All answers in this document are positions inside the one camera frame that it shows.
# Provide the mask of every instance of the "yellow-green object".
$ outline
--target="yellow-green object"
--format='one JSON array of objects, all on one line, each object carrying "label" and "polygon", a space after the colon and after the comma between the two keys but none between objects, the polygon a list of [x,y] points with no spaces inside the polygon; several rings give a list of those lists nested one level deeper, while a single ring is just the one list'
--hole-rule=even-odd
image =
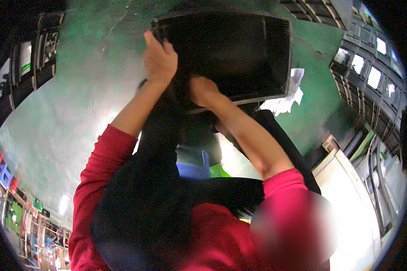
[{"label": "yellow-green object", "polygon": [[210,166],[210,176],[211,178],[230,177],[230,175],[223,170],[222,165],[220,164]]},{"label": "yellow-green object", "polygon": [[354,154],[350,158],[350,162],[354,162],[357,158],[360,156],[364,155],[369,147],[369,144],[371,143],[372,138],[374,137],[374,132],[369,131],[369,133],[366,135],[365,139],[363,142],[360,144],[359,148],[354,152]]}]

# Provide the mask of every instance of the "blue bin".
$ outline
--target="blue bin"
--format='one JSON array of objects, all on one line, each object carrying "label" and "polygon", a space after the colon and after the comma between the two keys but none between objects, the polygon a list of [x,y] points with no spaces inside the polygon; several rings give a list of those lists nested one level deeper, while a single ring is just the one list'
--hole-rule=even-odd
[{"label": "blue bin", "polygon": [[202,151],[203,166],[190,165],[185,163],[176,163],[179,176],[188,179],[202,180],[209,179],[210,176],[210,163],[209,156],[206,151]]}]

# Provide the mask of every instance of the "black plastic crate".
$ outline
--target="black plastic crate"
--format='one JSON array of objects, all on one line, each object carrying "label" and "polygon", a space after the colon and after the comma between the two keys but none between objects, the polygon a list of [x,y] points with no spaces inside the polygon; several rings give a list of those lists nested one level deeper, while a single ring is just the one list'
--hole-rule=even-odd
[{"label": "black plastic crate", "polygon": [[218,9],[174,12],[152,21],[158,40],[167,38],[178,53],[174,81],[189,113],[205,111],[185,95],[191,74],[212,79],[238,105],[285,97],[291,28],[290,21],[269,14]]}]

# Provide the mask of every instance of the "woman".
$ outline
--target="woman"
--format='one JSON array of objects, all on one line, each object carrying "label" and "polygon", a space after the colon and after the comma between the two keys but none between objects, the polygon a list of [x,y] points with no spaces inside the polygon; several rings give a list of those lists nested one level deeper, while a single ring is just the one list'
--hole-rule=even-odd
[{"label": "woman", "polygon": [[[190,99],[218,117],[264,182],[180,178],[175,149],[182,116],[170,87],[177,54],[168,41],[162,46],[150,31],[144,36],[147,81],[98,138],[81,173],[69,242],[71,268],[274,269],[254,249],[250,225],[236,216],[250,202],[257,205],[277,191],[308,188],[270,134],[277,129],[265,117],[268,111],[256,118],[270,133],[220,94],[214,82],[192,78]],[[140,131],[138,152],[131,155]],[[300,155],[293,149],[293,157]],[[308,181],[312,187],[316,185],[313,176]]]}]

